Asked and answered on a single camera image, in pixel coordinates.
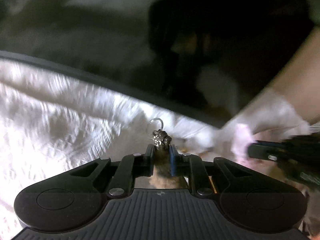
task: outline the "white blanket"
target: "white blanket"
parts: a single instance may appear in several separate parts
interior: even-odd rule
[[[61,74],[0,60],[0,239],[21,230],[13,203],[23,188],[99,157],[118,161],[144,153],[151,142],[146,128],[155,117],[174,138],[189,139],[194,151],[213,145],[216,129],[210,125]]]

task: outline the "metal ring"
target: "metal ring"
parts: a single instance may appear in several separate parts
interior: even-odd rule
[[[162,131],[162,129],[163,129],[163,121],[160,118],[154,118],[154,119],[151,119],[149,123],[152,123],[153,121],[160,121],[161,122],[160,130]]]

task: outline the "ribbed rubber pad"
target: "ribbed rubber pad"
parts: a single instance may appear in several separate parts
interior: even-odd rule
[[[296,229],[259,234],[226,220],[214,202],[193,197],[187,189],[135,189],[111,200],[92,223],[72,232],[47,234],[24,229],[16,240],[306,240]]]

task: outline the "silver bolt head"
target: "silver bolt head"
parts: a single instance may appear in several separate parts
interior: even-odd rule
[[[109,190],[109,194],[112,196],[120,196],[124,193],[124,190],[119,187],[114,187],[111,190]]]
[[[213,193],[212,189],[207,188],[207,187],[201,187],[197,190],[198,194],[201,196],[208,196]]]
[[[268,159],[269,159],[269,160],[273,160],[273,161],[278,160],[278,158],[277,158],[276,156],[273,156],[273,155],[269,155],[269,156],[268,156]]]

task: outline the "white bedsheet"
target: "white bedsheet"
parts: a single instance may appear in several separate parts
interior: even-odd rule
[[[174,138],[189,139],[194,151],[213,145],[216,129],[210,125],[61,74],[0,60],[0,239],[21,230],[13,203],[23,188],[99,157],[118,161],[143,153],[151,142],[146,128],[155,117]]]

